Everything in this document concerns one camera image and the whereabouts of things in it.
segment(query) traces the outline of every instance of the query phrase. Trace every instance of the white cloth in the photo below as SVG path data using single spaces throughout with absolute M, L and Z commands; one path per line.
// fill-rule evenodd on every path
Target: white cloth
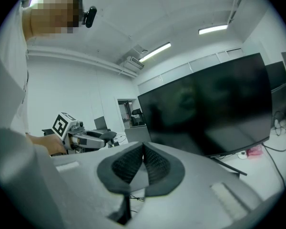
M 16 83 L 26 92 L 12 120 L 11 130 L 25 135 L 29 132 L 27 118 L 26 61 L 27 44 L 22 30 L 22 7 L 18 3 L 10 11 L 0 28 L 0 59 Z

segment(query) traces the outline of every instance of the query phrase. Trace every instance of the doorway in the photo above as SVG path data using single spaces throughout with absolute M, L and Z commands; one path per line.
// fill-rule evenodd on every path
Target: doorway
M 124 128 L 128 129 L 133 126 L 133 121 L 132 121 L 133 104 L 131 101 L 118 101 L 118 104 L 121 111 L 121 117 L 123 120 Z

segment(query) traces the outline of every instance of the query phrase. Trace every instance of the table surface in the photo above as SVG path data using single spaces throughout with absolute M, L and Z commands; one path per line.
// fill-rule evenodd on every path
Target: table surface
M 120 145 L 128 143 L 124 132 L 118 132 L 115 141 L 118 141 Z M 275 130 L 271 129 L 270 138 L 265 142 L 265 145 L 279 150 L 286 149 L 286 130 L 282 129 L 281 135 L 277 136 Z M 268 151 L 286 183 L 286 151 L 277 152 L 271 149 L 268 149 Z M 227 155 L 227 157 L 221 159 L 221 161 L 246 172 L 248 175 L 240 175 L 240 179 L 258 193 L 262 200 L 266 200 L 272 195 L 282 191 L 283 183 L 264 147 L 262 147 L 262 152 L 263 153 L 259 156 L 250 156 L 246 159 L 240 159 L 236 154 Z

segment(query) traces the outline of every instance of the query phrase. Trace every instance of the person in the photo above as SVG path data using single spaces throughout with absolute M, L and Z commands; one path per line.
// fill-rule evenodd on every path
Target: person
M 27 119 L 29 73 L 26 41 L 32 37 L 49 37 L 56 33 L 72 33 L 82 20 L 82 0 L 39 0 L 23 8 L 16 4 L 0 28 L 0 59 L 25 97 L 12 120 L 10 129 L 26 135 L 28 141 L 47 148 L 50 155 L 65 153 L 62 141 L 55 134 L 30 135 Z

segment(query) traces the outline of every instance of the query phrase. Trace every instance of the white desk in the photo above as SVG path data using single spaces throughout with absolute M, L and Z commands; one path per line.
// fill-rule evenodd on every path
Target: white desk
M 265 142 L 265 145 L 280 150 L 286 149 L 286 131 L 282 129 L 282 134 L 277 136 L 275 131 L 272 129 L 270 139 Z M 268 149 L 268 151 L 274 159 L 286 183 L 286 151 L 277 152 L 271 149 Z M 224 158 L 221 161 L 235 167 L 236 169 L 246 172 L 248 175 L 240 175 L 240 179 L 255 190 L 263 200 L 266 200 L 283 189 L 282 180 L 264 147 L 263 154 L 255 158 L 242 160 L 238 158 L 237 155 L 233 155 Z

